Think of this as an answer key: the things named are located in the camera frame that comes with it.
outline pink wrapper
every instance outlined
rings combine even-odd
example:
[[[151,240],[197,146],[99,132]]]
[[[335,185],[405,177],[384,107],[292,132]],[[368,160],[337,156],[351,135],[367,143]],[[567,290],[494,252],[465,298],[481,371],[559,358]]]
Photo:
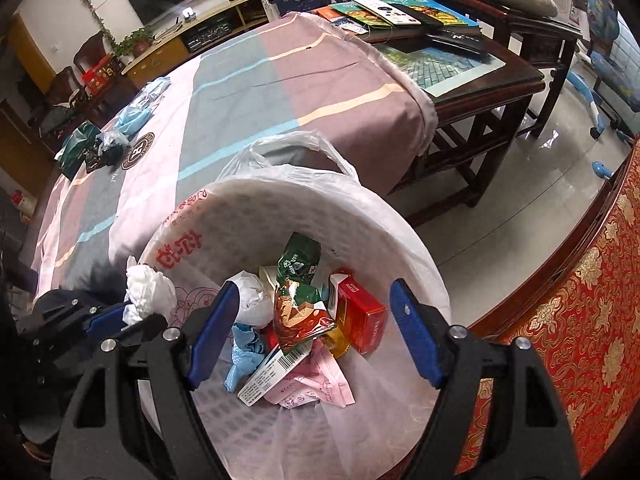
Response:
[[[315,400],[341,408],[355,402],[342,370],[319,339],[314,341],[311,353],[269,390],[264,398],[271,404],[279,404],[285,408],[294,408]]]

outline crumpled white tissue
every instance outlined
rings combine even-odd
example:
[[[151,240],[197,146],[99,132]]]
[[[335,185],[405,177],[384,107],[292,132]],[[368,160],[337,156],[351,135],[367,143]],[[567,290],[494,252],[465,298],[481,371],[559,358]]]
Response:
[[[229,278],[240,291],[236,323],[264,328],[273,320],[273,301],[258,276],[242,270]]]
[[[136,259],[127,259],[127,296],[131,305],[127,305],[122,320],[134,325],[151,314],[162,314],[169,322],[171,311],[177,304],[175,287],[162,272],[156,272],[147,265],[138,265]]]

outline metal screw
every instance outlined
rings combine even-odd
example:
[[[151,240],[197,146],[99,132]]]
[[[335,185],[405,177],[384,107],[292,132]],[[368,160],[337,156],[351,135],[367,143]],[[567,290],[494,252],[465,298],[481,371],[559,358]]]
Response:
[[[468,332],[466,331],[466,328],[462,325],[453,325],[451,328],[449,328],[449,335],[453,339],[464,339],[467,333]]]
[[[103,352],[111,352],[116,348],[116,340],[115,339],[105,339],[102,343],[100,343],[100,350]]]
[[[531,348],[531,341],[529,341],[526,337],[519,337],[516,339],[516,346],[520,350],[529,350],[529,348]]]
[[[180,337],[180,329],[172,326],[171,328],[167,328],[164,332],[162,332],[162,338],[165,341],[175,341]]]

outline potted plant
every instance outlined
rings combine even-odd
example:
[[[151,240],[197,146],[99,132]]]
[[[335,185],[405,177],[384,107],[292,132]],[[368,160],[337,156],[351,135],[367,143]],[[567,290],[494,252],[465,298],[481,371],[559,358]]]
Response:
[[[144,27],[139,28],[120,42],[114,54],[118,57],[131,55],[138,57],[151,46],[152,41],[149,31]]]

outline white remote control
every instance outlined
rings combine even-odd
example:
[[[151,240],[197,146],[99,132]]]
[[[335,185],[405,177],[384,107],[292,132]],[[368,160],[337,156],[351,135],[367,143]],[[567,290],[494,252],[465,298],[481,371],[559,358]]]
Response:
[[[376,16],[391,23],[392,25],[420,25],[420,22],[408,14],[396,9],[391,4],[386,4],[381,0],[351,0],[353,3],[370,10]]]

